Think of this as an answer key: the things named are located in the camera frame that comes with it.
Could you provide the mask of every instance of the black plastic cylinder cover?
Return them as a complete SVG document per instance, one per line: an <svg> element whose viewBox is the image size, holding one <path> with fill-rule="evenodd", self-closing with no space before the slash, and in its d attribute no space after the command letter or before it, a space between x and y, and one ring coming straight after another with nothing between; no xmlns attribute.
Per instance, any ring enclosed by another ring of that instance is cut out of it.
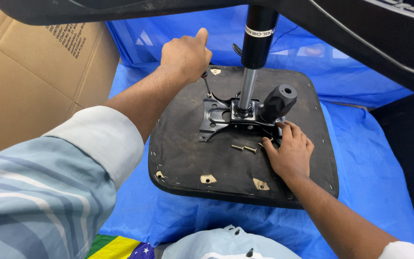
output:
<svg viewBox="0 0 414 259"><path fill-rule="evenodd" d="M278 18L279 14L272 8L248 6L241 57L244 67L260 69L265 66Z"/></svg>
<svg viewBox="0 0 414 259"><path fill-rule="evenodd" d="M284 117L296 103L296 97L296 90L291 85L281 84L276 86L266 97L259 114L263 120L268 122Z"/></svg>

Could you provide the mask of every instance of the bolt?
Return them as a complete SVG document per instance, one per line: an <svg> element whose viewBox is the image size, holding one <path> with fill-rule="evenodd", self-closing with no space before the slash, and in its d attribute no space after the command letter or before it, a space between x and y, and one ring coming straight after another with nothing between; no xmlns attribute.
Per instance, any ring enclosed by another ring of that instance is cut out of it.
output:
<svg viewBox="0 0 414 259"><path fill-rule="evenodd" d="M244 147L244 148L246 148L246 149L248 149L248 150L250 150L250 151L252 151L252 152L254 152L254 153L256 153L256 152L257 152L257 149L253 149L253 148L251 148L251 147Z"/></svg>
<svg viewBox="0 0 414 259"><path fill-rule="evenodd" d="M232 147L235 147L235 148L237 148L237 149L240 149L240 150L244 150L244 148L243 147L238 147L238 146L235 146L235 145L231 145Z"/></svg>

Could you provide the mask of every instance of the black fabric seat bottom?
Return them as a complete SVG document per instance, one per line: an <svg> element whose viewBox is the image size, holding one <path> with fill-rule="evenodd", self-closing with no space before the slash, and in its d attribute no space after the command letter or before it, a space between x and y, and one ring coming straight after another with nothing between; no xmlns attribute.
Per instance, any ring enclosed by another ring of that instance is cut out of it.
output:
<svg viewBox="0 0 414 259"><path fill-rule="evenodd" d="M221 73L214 75L210 68ZM234 97L240 90L243 67L209 66L207 81L221 99ZM264 101L274 87L289 84L298 92L297 102L286 119L301 127L314 143L310 178L338 198L338 174L325 117L311 80L297 71L260 69L253 99ZM199 127L204 116L204 81L186 86L165 109L151 134L148 156L149 176L163 191L199 198L225 200L262 206L302 209L282 179L274 173L258 131L233 127L199 142ZM257 148L253 153L231 145ZM202 183L202 175L217 182ZM269 190L257 188L253 179L266 182Z"/></svg>

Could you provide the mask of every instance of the right hand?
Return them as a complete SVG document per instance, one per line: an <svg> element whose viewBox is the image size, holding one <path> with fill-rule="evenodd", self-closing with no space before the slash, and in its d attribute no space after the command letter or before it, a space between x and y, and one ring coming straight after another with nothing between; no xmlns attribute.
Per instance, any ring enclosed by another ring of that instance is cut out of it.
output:
<svg viewBox="0 0 414 259"><path fill-rule="evenodd" d="M276 126L282 129L282 144L278 150L271 140L263 138L263 146L274 172L287 184L295 177L309 177L309 159L314 150L311 140L290 121L278 122Z"/></svg>
<svg viewBox="0 0 414 259"><path fill-rule="evenodd" d="M201 28L196 37L172 39L162 47L161 67L171 71L183 86L196 82L207 69L212 52L206 48L208 32Z"/></svg>

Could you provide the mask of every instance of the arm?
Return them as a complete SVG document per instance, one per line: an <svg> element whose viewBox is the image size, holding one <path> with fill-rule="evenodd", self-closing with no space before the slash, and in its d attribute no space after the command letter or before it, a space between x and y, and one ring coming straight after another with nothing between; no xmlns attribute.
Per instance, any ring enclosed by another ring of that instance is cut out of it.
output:
<svg viewBox="0 0 414 259"><path fill-rule="evenodd" d="M207 68L212 58L205 47L207 37L207 30L201 28L195 38L183 36L164 44L156 71L103 105L126 115L146 140L170 101Z"/></svg>
<svg viewBox="0 0 414 259"><path fill-rule="evenodd" d="M164 45L161 66L40 138L0 152L0 258L84 258L155 122L207 68L207 31Z"/></svg>
<svg viewBox="0 0 414 259"><path fill-rule="evenodd" d="M272 168L295 194L319 232L342 259L377 259L397 238L362 218L309 178L309 159L314 145L295 124L285 121L282 145L276 150L268 138L263 145Z"/></svg>

